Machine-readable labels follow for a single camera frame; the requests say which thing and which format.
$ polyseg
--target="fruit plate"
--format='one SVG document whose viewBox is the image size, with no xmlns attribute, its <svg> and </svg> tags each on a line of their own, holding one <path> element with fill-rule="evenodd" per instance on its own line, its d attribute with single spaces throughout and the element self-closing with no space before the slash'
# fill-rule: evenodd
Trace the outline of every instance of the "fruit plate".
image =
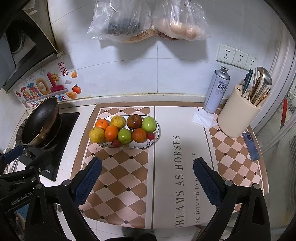
<svg viewBox="0 0 296 241">
<path fill-rule="evenodd" d="M 112 117 L 113 117 L 113 115 L 108 116 L 108 117 L 105 118 L 105 120 L 107 120 L 107 121 L 109 122 L 109 124 L 110 124 L 110 123 L 111 123 L 111 119 L 112 119 Z M 124 126 L 123 126 L 123 128 L 129 129 L 129 128 L 128 128 L 128 125 L 127 125 L 127 123 L 126 123 L 128 117 L 129 117 L 129 115 L 122 115 L 122 117 L 124 118 Z M 145 148 L 148 148 L 149 146 L 151 146 L 154 142 L 157 141 L 157 139 L 158 139 L 158 137 L 159 137 L 159 134 L 160 134 L 160 132 L 159 132 L 159 125 L 158 125 L 157 121 L 155 121 L 155 122 L 156 122 L 156 129 L 155 129 L 155 131 L 153 132 L 153 133 L 155 134 L 155 138 L 154 138 L 153 140 L 149 140 L 149 139 L 147 139 L 147 140 L 146 140 L 145 142 L 143 142 L 143 143 L 137 143 L 137 142 L 135 142 L 135 141 L 131 141 L 131 142 L 128 143 L 128 144 L 121 145 L 119 148 L 129 148 L 129 149 L 140 148 L 140 149 L 145 149 Z M 99 143 L 98 145 L 99 145 L 99 146 L 102 146 L 102 147 L 116 148 L 116 147 L 114 147 L 114 146 L 112 145 L 112 142 L 107 142 L 107 141 L 105 141 L 105 142 L 103 142 L 103 143 Z"/>
</svg>

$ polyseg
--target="gas stove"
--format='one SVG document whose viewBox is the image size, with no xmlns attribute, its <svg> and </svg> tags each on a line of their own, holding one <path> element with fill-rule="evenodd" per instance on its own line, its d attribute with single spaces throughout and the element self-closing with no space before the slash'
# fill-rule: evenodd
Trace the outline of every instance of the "gas stove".
<svg viewBox="0 0 296 241">
<path fill-rule="evenodd" d="M 50 133 L 53 134 L 53 140 L 50 143 L 46 143 L 44 148 L 42 146 L 29 147 L 28 150 L 33 153 L 36 157 L 42 153 L 48 151 L 52 154 L 52 164 L 50 164 L 41 175 L 55 181 L 57 179 L 57 173 L 59 170 L 59 164 L 61 162 L 64 150 L 66 148 L 68 139 L 71 135 L 72 129 L 77 121 L 79 112 L 59 114 L 61 118 L 60 128 L 58 133 L 55 135 L 54 130 Z M 21 142 L 17 142 L 16 146 L 22 145 Z M 33 160 L 25 155 L 20 156 L 19 161 L 28 166 Z"/>
</svg>

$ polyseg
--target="frying pan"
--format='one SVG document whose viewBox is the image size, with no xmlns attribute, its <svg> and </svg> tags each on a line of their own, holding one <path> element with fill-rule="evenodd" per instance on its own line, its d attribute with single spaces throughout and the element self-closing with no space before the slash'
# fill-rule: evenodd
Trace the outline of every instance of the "frying pan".
<svg viewBox="0 0 296 241">
<path fill-rule="evenodd" d="M 27 119 L 21 133 L 21 143 L 24 146 L 17 146 L 10 152 L 1 155 L 1 161 L 9 164 L 23 154 L 23 151 L 42 143 L 56 121 L 59 114 L 59 106 L 55 96 L 44 100 L 39 104 Z"/>
</svg>

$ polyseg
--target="metal ladle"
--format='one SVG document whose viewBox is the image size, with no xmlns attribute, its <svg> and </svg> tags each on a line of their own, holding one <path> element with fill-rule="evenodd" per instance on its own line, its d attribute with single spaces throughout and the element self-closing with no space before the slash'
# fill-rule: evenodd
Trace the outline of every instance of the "metal ladle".
<svg viewBox="0 0 296 241">
<path fill-rule="evenodd" d="M 271 85 L 271 83 L 272 83 L 271 76 L 270 76 L 269 72 L 265 68 L 258 67 L 258 71 L 260 73 L 260 77 L 262 75 L 262 78 L 264 79 L 264 82 L 263 82 L 263 85 L 261 86 L 260 90 L 257 92 L 255 99 L 257 99 L 260 96 L 260 94 L 261 94 L 262 90 L 265 88 L 265 86 Z"/>
</svg>

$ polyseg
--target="white tissue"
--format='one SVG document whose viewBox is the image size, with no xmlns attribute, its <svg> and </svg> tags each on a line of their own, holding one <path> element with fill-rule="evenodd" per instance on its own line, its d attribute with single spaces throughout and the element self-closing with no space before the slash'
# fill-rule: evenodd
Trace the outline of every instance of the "white tissue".
<svg viewBox="0 0 296 241">
<path fill-rule="evenodd" d="M 194 112 L 192 122 L 201 125 L 202 127 L 211 128 L 217 125 L 217 121 L 214 120 L 214 114 L 206 112 L 204 109 L 200 109 Z"/>
</svg>

